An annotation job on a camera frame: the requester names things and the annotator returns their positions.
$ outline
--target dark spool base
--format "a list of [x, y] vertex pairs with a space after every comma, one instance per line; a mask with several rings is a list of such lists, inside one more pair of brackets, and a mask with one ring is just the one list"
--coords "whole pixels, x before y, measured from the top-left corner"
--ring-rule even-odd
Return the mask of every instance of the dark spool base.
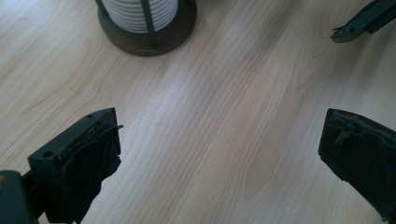
[[193, 31], [196, 16], [195, 0], [190, 0], [188, 4], [185, 0], [178, 0], [176, 16], [165, 28], [155, 32], [158, 44], [151, 46], [148, 34], [125, 31], [98, 10], [99, 22], [108, 39], [119, 49], [143, 57], [165, 54], [183, 44]]

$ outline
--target wooden floor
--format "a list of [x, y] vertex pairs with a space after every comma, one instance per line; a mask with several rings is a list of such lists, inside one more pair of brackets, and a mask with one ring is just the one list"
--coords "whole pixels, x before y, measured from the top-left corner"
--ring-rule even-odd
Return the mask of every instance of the wooden floor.
[[396, 129], [396, 22], [330, 40], [369, 2], [197, 0], [191, 38], [141, 58], [93, 0], [2, 0], [0, 170], [115, 107], [122, 164], [85, 224], [382, 223], [318, 156], [330, 107]]

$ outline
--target white cable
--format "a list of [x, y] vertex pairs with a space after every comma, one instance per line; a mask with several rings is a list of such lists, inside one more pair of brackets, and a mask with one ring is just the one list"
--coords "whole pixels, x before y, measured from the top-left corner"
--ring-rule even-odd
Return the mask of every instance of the white cable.
[[[140, 0], [102, 0], [110, 16], [120, 28], [136, 33], [148, 32]], [[168, 25], [177, 13], [177, 0], [149, 0], [154, 30]]]

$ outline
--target cable spool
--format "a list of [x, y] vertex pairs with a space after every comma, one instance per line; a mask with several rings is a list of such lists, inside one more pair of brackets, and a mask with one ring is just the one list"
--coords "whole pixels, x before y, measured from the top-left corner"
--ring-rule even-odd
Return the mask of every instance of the cable spool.
[[195, 0], [96, 0], [99, 22], [118, 48], [138, 56], [165, 54], [192, 33]]

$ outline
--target coiled white cable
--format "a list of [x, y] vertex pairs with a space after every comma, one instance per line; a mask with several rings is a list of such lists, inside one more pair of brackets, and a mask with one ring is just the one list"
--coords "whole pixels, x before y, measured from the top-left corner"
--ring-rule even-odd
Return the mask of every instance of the coiled white cable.
[[[148, 32], [140, 0], [103, 0], [110, 16], [120, 28], [136, 33]], [[168, 25], [177, 13], [177, 0], [149, 0], [154, 30]]]

